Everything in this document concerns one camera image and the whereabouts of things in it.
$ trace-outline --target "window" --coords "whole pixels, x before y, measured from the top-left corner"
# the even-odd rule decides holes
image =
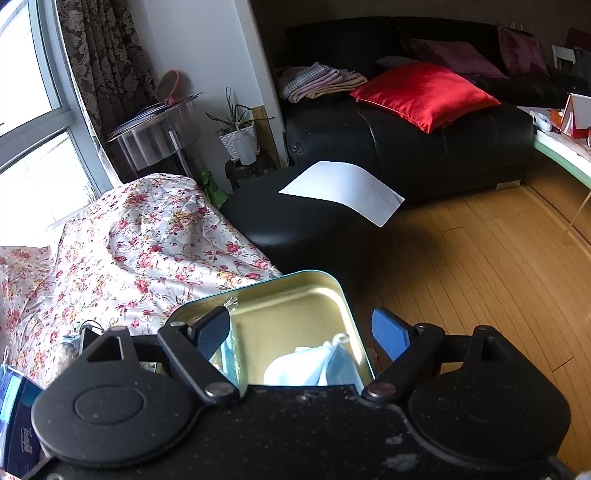
[[[111,189],[77,100],[54,0],[9,0],[0,9],[0,66],[0,245],[40,247]]]

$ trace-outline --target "round side table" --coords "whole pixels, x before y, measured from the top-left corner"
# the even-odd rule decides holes
[[[230,180],[232,191],[235,192],[240,188],[240,181],[261,177],[271,170],[276,170],[275,162],[271,156],[264,150],[257,156],[256,162],[251,165],[242,165],[240,161],[233,162],[228,160],[226,162],[225,171],[226,177]]]

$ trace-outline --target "dark floral curtain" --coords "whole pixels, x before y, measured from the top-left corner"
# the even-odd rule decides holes
[[[127,0],[57,0],[66,52],[92,126],[123,182],[135,173],[105,137],[154,100]]]

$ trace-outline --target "screw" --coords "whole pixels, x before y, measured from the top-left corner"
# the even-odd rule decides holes
[[[205,389],[205,393],[213,398],[229,397],[235,392],[235,387],[231,383],[213,382]]]
[[[376,382],[368,385],[367,392],[376,400],[385,400],[396,395],[396,386],[388,382]]]

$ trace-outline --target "red pillow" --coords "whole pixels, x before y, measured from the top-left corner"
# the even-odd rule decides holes
[[[537,38],[499,27],[499,45],[510,76],[532,79],[550,78],[542,56],[540,41]]]
[[[391,69],[351,96],[393,111],[427,134],[467,113],[500,105],[451,70],[422,61]]]
[[[419,60],[447,67],[460,75],[482,75],[492,78],[506,76],[465,41],[418,40],[408,41],[408,48]]]

